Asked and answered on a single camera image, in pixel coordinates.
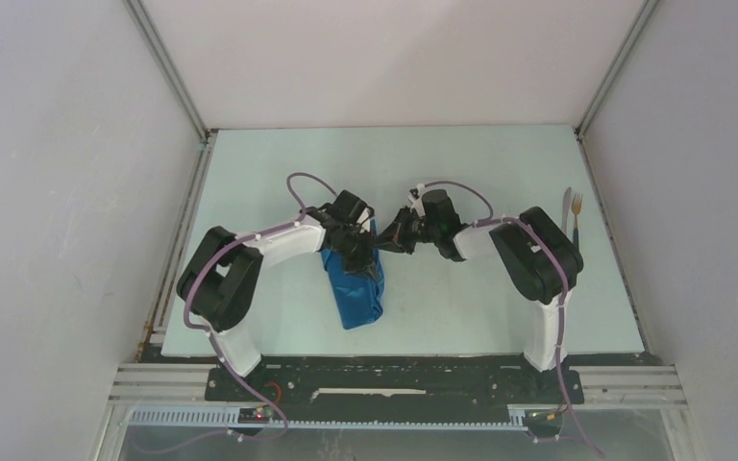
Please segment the blue cloth napkin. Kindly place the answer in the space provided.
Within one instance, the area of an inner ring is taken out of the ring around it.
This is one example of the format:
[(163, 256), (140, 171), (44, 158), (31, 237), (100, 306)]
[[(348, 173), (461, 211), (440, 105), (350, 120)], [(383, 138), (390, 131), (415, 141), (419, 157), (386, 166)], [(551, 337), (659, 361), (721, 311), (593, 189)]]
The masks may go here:
[(381, 304), (385, 278), (380, 252), (373, 248), (377, 276), (347, 274), (343, 257), (330, 249), (320, 252), (327, 273), (342, 327), (345, 330), (371, 325), (383, 314)]

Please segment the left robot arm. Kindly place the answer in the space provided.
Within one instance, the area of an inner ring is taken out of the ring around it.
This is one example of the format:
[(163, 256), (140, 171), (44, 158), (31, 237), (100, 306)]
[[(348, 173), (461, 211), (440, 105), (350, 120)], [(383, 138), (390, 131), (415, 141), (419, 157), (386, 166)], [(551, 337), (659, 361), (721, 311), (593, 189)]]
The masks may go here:
[(384, 278), (373, 246), (375, 212), (348, 190), (331, 203), (309, 206), (267, 230), (236, 235), (221, 226), (206, 232), (179, 278), (184, 323), (208, 337), (232, 371), (228, 386), (243, 400), (265, 387), (262, 358), (246, 324), (261, 270), (307, 254), (320, 254), (345, 328), (381, 315)]

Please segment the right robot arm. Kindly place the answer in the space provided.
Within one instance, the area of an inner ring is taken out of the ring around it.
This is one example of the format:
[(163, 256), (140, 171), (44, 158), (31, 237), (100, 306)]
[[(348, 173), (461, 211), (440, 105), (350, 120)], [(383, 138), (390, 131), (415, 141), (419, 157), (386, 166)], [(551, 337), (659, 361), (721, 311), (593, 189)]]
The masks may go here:
[(510, 280), (534, 303), (534, 330), (524, 349), (532, 368), (520, 376), (530, 400), (544, 401), (559, 387), (553, 370), (565, 359), (566, 302), (584, 268), (579, 248), (540, 206), (516, 217), (488, 217), (465, 223), (444, 189), (409, 191), (408, 205), (376, 237), (375, 246), (411, 255), (420, 243), (432, 244), (446, 259), (462, 262), (497, 255)]

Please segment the silver knife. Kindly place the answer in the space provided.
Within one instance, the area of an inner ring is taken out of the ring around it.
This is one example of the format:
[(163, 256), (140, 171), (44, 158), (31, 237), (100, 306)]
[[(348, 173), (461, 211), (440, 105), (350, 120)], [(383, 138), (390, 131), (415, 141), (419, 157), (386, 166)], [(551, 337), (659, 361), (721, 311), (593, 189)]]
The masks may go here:
[(568, 232), (568, 219), (571, 211), (572, 199), (573, 189), (571, 187), (567, 187), (562, 199), (561, 229), (564, 234), (567, 234)]

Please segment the gold fork dark handle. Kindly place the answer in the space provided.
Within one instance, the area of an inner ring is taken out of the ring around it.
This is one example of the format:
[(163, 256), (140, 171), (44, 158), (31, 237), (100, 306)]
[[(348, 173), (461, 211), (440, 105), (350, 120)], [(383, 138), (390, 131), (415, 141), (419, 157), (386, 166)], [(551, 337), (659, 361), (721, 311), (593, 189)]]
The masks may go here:
[(581, 193), (576, 193), (571, 203), (571, 211), (574, 214), (574, 227), (573, 227), (573, 243), (577, 249), (580, 248), (579, 241), (579, 215), (582, 210), (583, 196)]

